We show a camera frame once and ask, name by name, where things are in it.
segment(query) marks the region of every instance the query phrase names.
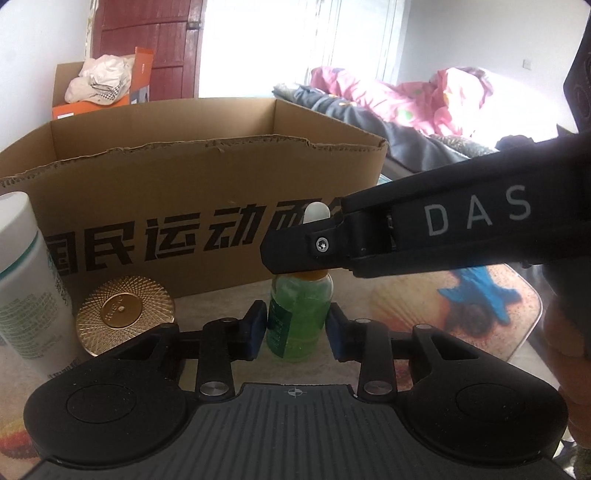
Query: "open box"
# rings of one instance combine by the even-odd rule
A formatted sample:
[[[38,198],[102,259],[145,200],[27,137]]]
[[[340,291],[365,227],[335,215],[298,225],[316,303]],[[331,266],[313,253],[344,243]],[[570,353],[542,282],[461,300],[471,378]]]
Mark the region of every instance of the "open box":
[[[275,99],[182,99],[49,122],[0,153],[72,295],[144,275],[173,297],[270,277],[259,245],[376,185],[387,143]]]
[[[51,116],[54,120],[67,116],[78,115],[79,113],[94,112],[106,108],[145,103],[150,99],[150,76],[154,62],[154,51],[147,48],[135,48],[134,67],[131,71],[131,86],[129,93],[123,95],[120,100],[111,105],[97,105],[92,102],[64,103],[64,96],[72,79],[78,77],[83,61],[73,63],[60,63],[56,67],[56,79],[53,85],[53,104]]]

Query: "white cloth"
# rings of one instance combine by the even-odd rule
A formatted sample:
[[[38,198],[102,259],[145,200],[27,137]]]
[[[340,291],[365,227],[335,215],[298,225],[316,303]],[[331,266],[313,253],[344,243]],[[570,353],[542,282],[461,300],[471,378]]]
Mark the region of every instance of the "white cloth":
[[[111,105],[129,92],[134,57],[103,55],[87,59],[72,79],[64,99],[67,103],[86,100],[98,105]]]

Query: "green bottle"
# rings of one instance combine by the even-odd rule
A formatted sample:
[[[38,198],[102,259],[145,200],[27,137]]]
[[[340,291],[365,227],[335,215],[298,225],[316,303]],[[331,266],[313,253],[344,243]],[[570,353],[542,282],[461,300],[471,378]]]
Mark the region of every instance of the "green bottle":
[[[304,223],[330,217],[322,202],[308,205]],[[316,349],[330,308],[333,281],[328,270],[278,275],[271,285],[267,345],[275,355],[299,362]]]

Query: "silver bolt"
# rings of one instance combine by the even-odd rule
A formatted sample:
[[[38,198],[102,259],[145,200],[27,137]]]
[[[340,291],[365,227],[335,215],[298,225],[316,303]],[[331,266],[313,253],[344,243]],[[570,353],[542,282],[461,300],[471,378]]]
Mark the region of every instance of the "silver bolt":
[[[372,380],[367,382],[363,389],[370,395],[388,395],[392,391],[392,385],[383,380]]]
[[[320,253],[324,253],[329,249],[329,241],[324,238],[323,236],[321,236],[317,241],[316,241],[316,249],[320,252]]]
[[[205,382],[199,388],[199,391],[203,395],[207,395],[208,397],[219,397],[220,395],[224,395],[230,388],[224,382]]]

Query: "blue starfish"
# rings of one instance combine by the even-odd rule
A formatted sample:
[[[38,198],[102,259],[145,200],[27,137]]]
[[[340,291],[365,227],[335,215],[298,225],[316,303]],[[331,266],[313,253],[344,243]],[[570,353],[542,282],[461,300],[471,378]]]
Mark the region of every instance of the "blue starfish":
[[[489,309],[502,325],[510,319],[505,306],[521,300],[521,295],[512,288],[503,288],[493,282],[486,267],[451,270],[460,281],[455,288],[440,288],[438,291],[449,301],[478,304]]]

